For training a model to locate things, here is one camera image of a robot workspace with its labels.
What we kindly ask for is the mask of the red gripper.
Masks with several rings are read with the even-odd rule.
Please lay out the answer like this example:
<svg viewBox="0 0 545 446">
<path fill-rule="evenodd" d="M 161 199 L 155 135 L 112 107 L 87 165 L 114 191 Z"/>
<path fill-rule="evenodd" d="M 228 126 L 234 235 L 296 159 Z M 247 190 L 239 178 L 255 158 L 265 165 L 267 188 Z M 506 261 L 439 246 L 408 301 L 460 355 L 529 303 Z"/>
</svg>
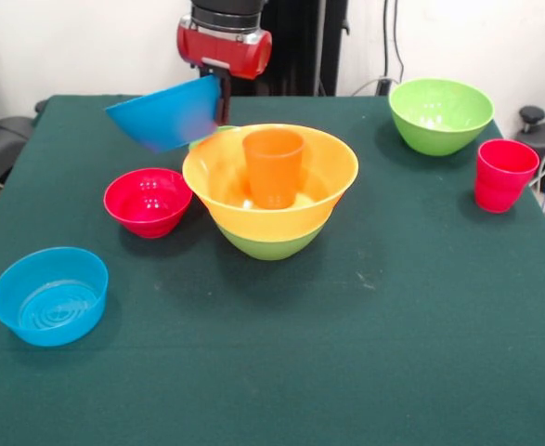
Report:
<svg viewBox="0 0 545 446">
<path fill-rule="evenodd" d="M 200 68 L 223 69 L 234 77 L 248 80 L 255 79 L 265 71 L 272 50 L 269 31 L 216 31 L 197 25 L 190 15 L 179 21 L 176 40 L 179 55 L 185 62 Z M 219 75 L 221 94 L 215 116 L 218 125 L 228 124 L 231 97 L 229 74 Z"/>
</svg>

